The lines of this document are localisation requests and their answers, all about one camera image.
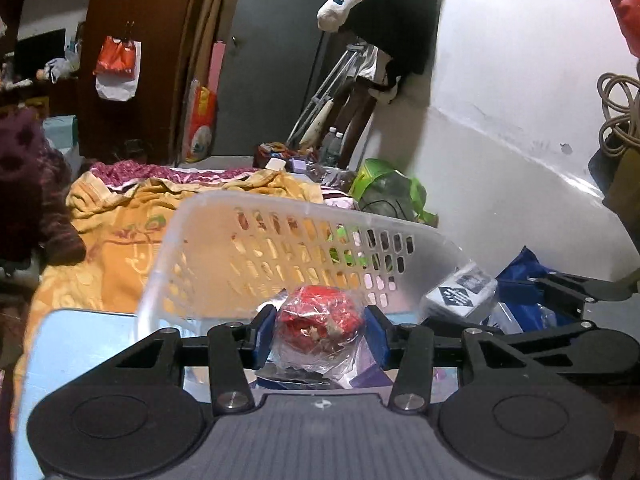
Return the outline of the orange yellow blanket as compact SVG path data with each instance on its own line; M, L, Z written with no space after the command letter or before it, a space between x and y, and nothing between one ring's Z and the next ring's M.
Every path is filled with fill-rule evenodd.
M107 173L115 166L94 166L70 187L66 206L86 246L72 266L48 266L29 306L23 355L17 361L12 413L17 413L26 366L43 319L60 309L134 313L152 270L168 222L187 198L222 188L321 204L321 188L292 174L273 170L171 170L167 177L144 177L116 188Z

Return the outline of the red yellow printed bag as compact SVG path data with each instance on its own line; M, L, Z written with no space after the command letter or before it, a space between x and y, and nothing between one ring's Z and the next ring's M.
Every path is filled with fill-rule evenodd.
M182 135L181 157L184 162L199 162L208 155L213 140L215 112L215 93L193 79Z

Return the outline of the white plastic lattice basket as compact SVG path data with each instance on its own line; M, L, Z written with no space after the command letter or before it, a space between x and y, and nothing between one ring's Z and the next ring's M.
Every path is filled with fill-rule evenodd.
M164 327L200 336L304 285L351 290L385 313L413 316L424 295L470 261L420 223L249 192L202 193L167 223L136 336Z

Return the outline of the red white hanging bag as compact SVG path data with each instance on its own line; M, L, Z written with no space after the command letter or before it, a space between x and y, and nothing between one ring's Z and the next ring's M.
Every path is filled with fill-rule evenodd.
M127 102L136 96L141 72L142 43L107 36L93 75L96 93L105 101Z

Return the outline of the green bag on floor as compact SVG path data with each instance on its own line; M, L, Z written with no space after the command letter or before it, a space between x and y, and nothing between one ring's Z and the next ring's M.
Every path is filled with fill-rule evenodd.
M438 227L439 218L425 209L426 188L382 159L368 158L359 167L349 195L370 214Z

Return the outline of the blue shopping bag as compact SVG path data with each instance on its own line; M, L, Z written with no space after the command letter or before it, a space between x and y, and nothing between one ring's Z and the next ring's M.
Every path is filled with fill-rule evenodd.
M548 278L551 272L524 246L497 276L499 300L525 333L573 323L568 316L544 305L544 293L533 282L533 278Z

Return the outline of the white black hanging jacket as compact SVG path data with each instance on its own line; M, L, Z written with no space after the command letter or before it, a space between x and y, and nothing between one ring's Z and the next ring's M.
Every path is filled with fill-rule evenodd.
M438 19L439 0L326 0L317 13L322 32L353 32L374 47L375 61L358 76L384 103L407 76L424 73Z

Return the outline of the dark hanging bag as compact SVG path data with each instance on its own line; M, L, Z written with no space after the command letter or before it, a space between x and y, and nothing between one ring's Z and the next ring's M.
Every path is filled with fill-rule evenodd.
M621 148L620 156L610 156L599 148L588 162L588 170L603 193L603 205L620 219L634 247L639 249L639 150L628 148L610 133L606 148Z

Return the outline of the white black labelled box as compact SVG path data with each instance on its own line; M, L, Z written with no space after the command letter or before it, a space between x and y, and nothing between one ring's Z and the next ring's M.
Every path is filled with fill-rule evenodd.
M447 276L420 301L420 320L441 316L481 323L496 306L497 281L471 262Z

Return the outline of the maroon clothes pile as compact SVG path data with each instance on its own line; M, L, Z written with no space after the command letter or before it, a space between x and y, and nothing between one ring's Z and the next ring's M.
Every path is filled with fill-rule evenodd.
M86 245L70 222L70 167L52 148L30 108L1 119L1 263L17 268L43 252L51 266L71 266Z

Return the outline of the metal crutches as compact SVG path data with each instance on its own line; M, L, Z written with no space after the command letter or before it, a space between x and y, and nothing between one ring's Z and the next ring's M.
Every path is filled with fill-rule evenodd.
M341 86L349 80L354 79L362 70L362 66L368 62L369 58L375 55L375 46L360 42L360 44L349 44L341 57L329 71L328 76L320 84L317 91L309 99L300 113L297 122L291 130L286 146L288 148L298 148L300 141L307 132L311 124L318 117L322 108L329 103L336 95Z

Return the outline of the red item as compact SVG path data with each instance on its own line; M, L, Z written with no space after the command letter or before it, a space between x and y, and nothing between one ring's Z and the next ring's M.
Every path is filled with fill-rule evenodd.
M279 370L324 375L352 358L364 326L359 292L305 285L278 307L270 361Z

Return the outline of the grey metal door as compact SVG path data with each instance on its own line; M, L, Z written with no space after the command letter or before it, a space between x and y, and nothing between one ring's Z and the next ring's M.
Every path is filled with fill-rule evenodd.
M236 0L219 81L212 153L248 156L290 135L322 65L326 0Z

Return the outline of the purple box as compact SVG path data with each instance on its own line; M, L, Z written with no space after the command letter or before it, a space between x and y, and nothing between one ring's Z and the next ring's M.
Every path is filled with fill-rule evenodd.
M378 365L368 347L360 347L348 372L343 376L346 388L362 389L388 387L392 378Z

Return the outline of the dark red wooden wardrobe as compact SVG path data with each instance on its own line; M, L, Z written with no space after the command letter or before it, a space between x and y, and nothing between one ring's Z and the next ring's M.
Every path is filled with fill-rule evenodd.
M77 83L80 154L112 164L137 158L151 164L174 154L171 113L180 44L190 0L90 0ZM96 61L106 37L137 41L138 86L125 101L96 91Z

